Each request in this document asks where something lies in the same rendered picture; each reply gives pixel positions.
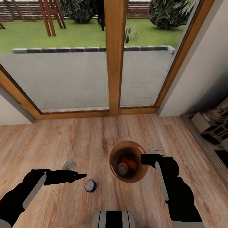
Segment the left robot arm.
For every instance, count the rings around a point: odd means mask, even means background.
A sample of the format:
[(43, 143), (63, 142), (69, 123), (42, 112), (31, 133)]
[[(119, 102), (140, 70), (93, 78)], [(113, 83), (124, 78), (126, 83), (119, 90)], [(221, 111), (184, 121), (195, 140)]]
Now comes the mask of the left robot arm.
[(32, 169), (22, 183), (0, 200), (0, 228), (12, 228), (20, 213), (25, 211), (43, 185), (73, 183), (86, 177), (86, 174), (77, 174), (70, 170), (76, 167), (75, 162), (66, 161), (62, 170)]

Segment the trash can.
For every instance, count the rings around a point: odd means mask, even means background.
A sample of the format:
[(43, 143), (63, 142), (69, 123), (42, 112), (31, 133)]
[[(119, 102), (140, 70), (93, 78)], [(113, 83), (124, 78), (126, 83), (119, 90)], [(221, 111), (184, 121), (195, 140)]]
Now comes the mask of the trash can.
[[(134, 141), (126, 140), (116, 144), (109, 156), (109, 165), (114, 176), (127, 184), (141, 181), (149, 169), (149, 165), (141, 164), (141, 154), (143, 153), (147, 154), (145, 149)], [(117, 173), (118, 162), (121, 156), (127, 157), (137, 163), (136, 170), (134, 172), (127, 171), (127, 174), (124, 177)]]

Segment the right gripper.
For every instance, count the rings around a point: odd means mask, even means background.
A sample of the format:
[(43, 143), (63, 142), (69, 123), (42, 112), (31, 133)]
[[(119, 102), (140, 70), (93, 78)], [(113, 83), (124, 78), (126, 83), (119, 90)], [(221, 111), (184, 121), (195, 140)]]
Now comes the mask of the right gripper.
[(152, 166), (151, 160), (154, 156), (157, 156), (157, 155), (160, 155), (160, 154), (144, 154), (144, 153), (141, 154), (141, 164)]

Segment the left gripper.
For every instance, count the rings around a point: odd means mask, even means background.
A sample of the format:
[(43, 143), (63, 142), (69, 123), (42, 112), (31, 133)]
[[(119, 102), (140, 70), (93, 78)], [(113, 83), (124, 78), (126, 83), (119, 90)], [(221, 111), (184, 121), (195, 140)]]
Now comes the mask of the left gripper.
[(86, 177), (86, 174), (77, 174), (75, 171), (57, 170), (57, 179), (54, 184), (59, 183), (73, 183), (75, 180)]

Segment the robot trunk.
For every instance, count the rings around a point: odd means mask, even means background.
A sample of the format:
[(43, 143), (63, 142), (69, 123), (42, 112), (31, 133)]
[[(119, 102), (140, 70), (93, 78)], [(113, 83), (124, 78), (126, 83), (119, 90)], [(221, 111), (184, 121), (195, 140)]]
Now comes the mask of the robot trunk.
[(136, 228), (132, 211), (96, 211), (92, 228)]

